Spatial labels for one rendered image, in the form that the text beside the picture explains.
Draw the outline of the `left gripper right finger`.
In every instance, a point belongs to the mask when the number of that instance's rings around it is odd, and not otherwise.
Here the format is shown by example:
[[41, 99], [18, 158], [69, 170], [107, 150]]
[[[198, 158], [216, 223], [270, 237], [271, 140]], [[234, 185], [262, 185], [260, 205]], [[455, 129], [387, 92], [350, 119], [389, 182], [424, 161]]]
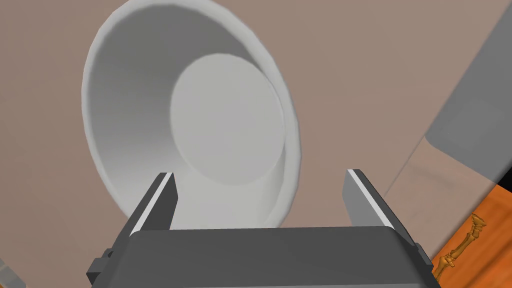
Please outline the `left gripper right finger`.
[[410, 245], [415, 244], [406, 228], [360, 169], [346, 171], [342, 198], [351, 225], [390, 227]]

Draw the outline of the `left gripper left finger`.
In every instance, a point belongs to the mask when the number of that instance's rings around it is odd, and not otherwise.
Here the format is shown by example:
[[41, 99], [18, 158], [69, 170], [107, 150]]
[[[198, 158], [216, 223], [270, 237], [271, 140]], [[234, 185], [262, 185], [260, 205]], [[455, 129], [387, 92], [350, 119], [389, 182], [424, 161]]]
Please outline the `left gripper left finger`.
[[129, 235], [138, 231], [169, 230], [178, 199], [174, 174], [159, 173], [129, 218]]

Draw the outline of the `white bowl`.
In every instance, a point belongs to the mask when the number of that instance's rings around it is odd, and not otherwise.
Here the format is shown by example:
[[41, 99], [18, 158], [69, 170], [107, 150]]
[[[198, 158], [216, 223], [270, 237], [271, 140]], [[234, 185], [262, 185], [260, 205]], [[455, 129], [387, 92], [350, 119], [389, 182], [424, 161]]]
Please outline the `white bowl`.
[[89, 150], [130, 215], [173, 173], [173, 229], [277, 228], [298, 188], [298, 118], [254, 32], [212, 0], [128, 0], [83, 70]]

